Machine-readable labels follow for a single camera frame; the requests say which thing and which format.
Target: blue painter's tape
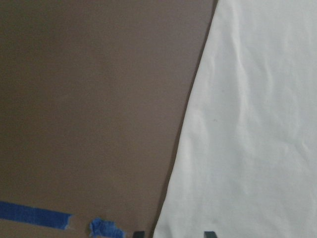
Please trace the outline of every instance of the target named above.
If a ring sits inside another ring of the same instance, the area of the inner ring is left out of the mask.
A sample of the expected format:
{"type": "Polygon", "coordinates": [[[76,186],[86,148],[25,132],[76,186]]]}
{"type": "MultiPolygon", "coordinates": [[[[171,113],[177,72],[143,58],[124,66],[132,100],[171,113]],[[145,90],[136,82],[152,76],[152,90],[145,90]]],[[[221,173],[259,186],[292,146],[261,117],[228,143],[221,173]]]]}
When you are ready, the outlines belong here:
{"type": "Polygon", "coordinates": [[[100,218],[94,219],[90,223],[90,236],[97,238],[97,236],[110,238],[124,238],[125,232],[118,229],[114,222],[104,221],[100,218]]]}
{"type": "Polygon", "coordinates": [[[0,202],[0,219],[65,230],[70,214],[0,202]]]}

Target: wrinkled white fabric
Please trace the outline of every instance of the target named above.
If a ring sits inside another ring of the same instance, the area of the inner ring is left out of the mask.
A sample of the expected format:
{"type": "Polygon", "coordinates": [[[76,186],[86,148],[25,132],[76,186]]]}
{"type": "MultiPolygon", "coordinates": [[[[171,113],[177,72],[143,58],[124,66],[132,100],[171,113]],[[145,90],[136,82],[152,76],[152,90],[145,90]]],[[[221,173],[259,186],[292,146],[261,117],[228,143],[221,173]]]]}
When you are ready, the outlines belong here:
{"type": "Polygon", "coordinates": [[[317,1],[219,0],[154,238],[317,237],[317,1]]]}

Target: white backdrop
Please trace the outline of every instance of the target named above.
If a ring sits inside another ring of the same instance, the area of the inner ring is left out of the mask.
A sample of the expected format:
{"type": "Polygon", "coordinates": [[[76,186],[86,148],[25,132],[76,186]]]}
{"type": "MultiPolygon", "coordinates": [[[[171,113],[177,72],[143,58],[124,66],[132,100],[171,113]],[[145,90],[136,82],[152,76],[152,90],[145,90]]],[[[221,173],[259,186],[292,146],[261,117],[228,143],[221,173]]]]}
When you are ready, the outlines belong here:
{"type": "Polygon", "coordinates": [[[218,1],[154,238],[317,237],[316,12],[218,1]]]}

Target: brown surface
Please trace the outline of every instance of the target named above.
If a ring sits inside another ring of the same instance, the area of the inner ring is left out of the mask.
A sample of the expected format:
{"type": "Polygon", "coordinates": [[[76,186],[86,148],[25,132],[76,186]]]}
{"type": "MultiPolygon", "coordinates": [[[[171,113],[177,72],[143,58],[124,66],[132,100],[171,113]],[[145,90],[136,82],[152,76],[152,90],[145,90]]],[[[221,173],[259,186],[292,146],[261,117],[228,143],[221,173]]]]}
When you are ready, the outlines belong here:
{"type": "Polygon", "coordinates": [[[75,215],[66,231],[0,220],[2,237],[88,237],[97,216],[153,231],[212,7],[0,2],[0,201],[75,215]]]}

